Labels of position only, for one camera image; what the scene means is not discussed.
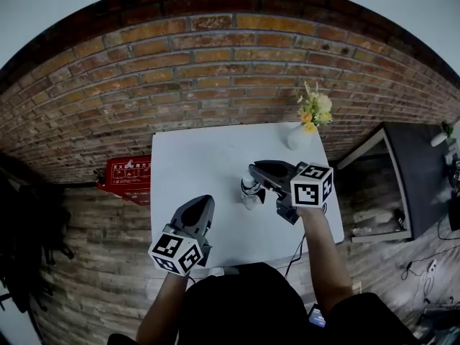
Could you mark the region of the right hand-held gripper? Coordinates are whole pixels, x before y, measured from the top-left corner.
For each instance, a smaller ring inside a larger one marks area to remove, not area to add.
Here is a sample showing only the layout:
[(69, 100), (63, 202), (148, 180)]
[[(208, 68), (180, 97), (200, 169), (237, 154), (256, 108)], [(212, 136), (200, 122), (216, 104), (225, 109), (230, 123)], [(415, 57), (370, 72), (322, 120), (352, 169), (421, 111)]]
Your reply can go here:
[(249, 166), (249, 174), (264, 187), (255, 193), (257, 203), (265, 203), (265, 189), (275, 192), (277, 214), (291, 224), (298, 220), (298, 208), (325, 211), (334, 189), (334, 169), (316, 163), (261, 160)]

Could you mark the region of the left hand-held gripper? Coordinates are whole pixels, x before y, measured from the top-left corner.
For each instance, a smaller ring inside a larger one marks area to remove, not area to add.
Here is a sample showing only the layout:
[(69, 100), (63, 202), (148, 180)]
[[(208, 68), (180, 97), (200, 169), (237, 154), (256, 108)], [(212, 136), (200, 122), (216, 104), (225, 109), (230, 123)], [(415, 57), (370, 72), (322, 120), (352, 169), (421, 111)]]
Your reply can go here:
[(211, 251), (206, 234), (211, 228), (214, 209), (213, 197), (202, 195), (176, 210), (148, 251), (157, 269), (189, 275), (194, 267), (206, 266)]

